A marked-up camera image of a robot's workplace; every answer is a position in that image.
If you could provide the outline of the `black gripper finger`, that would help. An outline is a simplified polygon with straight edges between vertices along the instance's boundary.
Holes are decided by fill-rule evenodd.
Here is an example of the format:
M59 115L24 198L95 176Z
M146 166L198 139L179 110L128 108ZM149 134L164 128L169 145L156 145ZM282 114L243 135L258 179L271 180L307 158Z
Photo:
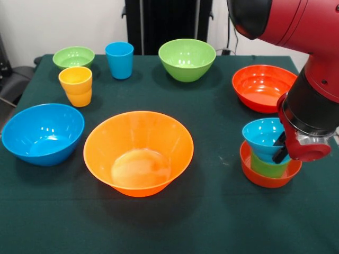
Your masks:
M277 140L275 141L275 143L273 144L275 147L283 147L285 146L285 141L286 141L286 133L283 131L279 137L277 138Z
M272 160L276 164L282 163L285 157L288 155L288 151L286 147L280 148L272 157Z

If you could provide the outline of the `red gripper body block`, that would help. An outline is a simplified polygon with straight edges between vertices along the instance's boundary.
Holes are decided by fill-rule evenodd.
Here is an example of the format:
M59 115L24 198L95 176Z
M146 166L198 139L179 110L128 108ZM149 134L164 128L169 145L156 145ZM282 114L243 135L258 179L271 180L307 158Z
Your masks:
M288 119L292 114L286 105L287 93L283 94L278 102L278 116L286 133L285 146L288 155L293 160L300 160L303 162L310 162L321 159L331 152L329 140L331 134L316 136L299 130Z

